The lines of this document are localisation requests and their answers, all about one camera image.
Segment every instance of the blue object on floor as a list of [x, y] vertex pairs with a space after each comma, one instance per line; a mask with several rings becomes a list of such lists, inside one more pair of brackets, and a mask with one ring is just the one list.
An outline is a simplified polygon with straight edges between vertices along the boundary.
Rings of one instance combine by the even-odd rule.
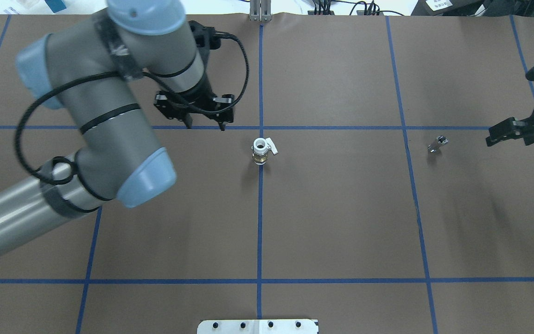
[[57, 13], [67, 8], [63, 0], [44, 0], [44, 1], [46, 2], [47, 6], [49, 6], [49, 8], [53, 11], [53, 13]]

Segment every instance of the metal bracket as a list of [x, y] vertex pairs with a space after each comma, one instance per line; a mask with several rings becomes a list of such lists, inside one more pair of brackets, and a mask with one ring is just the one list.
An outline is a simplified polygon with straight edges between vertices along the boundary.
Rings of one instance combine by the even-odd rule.
[[271, 17], [271, 0], [250, 0], [251, 21], [269, 22]]

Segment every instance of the white label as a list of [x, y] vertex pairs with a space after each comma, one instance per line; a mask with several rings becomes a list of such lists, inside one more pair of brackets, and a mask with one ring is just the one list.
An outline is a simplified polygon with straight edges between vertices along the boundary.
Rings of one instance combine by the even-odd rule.
[[439, 11], [452, 6], [451, 0], [426, 0], [426, 4], [428, 4], [433, 11]]

